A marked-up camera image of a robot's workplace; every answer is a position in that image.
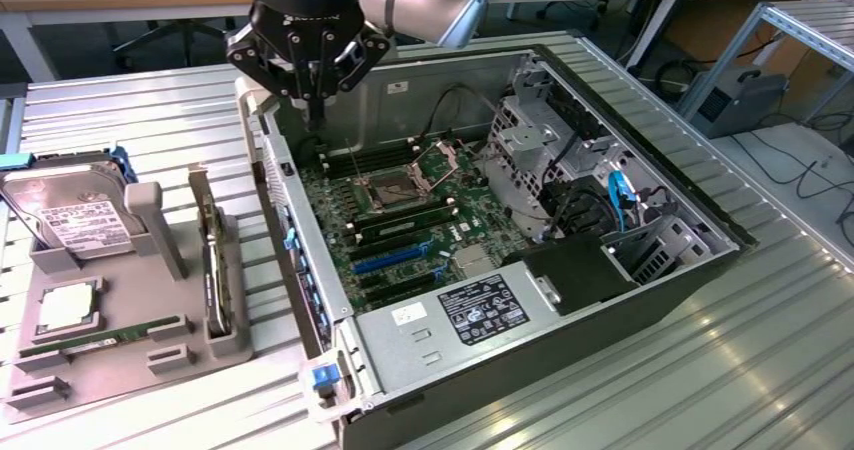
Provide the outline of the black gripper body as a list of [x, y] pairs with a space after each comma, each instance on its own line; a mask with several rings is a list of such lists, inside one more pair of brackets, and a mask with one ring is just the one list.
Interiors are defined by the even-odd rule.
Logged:
[[253, 0], [252, 29], [273, 53], [298, 65], [334, 58], [358, 35], [358, 0]]

